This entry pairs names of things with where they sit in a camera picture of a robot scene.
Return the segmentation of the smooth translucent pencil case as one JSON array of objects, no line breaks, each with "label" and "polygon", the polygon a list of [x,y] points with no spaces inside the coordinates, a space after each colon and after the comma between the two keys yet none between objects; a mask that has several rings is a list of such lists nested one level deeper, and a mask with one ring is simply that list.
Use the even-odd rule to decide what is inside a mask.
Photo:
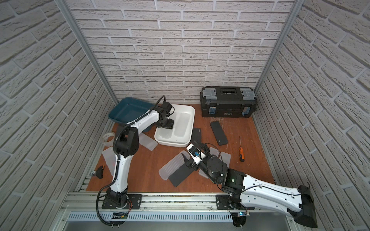
[{"label": "smooth translucent pencil case", "polygon": [[189,123],[190,115],[187,113],[181,113],[179,117],[175,120],[177,122],[177,125],[175,126],[175,136],[177,137],[184,137],[188,123]]}]

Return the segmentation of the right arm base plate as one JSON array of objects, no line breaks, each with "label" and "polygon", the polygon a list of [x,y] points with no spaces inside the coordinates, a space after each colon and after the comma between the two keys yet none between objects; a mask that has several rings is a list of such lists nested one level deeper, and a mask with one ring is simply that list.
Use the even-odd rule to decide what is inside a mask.
[{"label": "right arm base plate", "polygon": [[255,207],[243,206],[239,199],[226,194],[217,194],[216,206],[218,210],[255,210]]}]

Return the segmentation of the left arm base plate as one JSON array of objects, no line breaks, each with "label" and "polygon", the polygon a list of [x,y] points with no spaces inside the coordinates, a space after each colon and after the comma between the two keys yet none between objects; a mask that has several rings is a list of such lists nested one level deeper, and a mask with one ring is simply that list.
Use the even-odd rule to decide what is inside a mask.
[{"label": "left arm base plate", "polygon": [[102,209],[139,209],[142,198],[142,194],[125,194],[118,199],[108,195],[103,201]]}]

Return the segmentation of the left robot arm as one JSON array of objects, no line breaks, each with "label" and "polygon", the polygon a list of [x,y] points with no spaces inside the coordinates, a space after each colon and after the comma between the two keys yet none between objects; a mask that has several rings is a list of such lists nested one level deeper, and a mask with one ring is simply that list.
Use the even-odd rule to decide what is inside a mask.
[{"label": "left robot arm", "polygon": [[115,208],[125,208],[129,204],[128,173],[133,156],[139,149],[139,135],[148,127],[173,129],[174,120],[169,118],[174,112],[172,104],[161,96],[155,104],[132,97],[122,99],[110,112],[109,118],[119,124],[113,140],[115,170],[112,183],[104,186],[105,202]]}]

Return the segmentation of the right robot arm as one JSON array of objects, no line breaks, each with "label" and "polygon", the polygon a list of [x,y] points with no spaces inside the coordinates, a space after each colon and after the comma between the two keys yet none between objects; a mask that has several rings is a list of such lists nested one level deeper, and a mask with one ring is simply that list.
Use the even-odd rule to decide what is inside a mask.
[{"label": "right robot arm", "polygon": [[317,228],[317,217],[310,188],[300,185],[289,188],[256,179],[246,173],[228,168],[207,144],[187,147],[189,166],[202,170],[217,187],[228,194],[229,208],[266,208],[281,212],[305,227]]}]

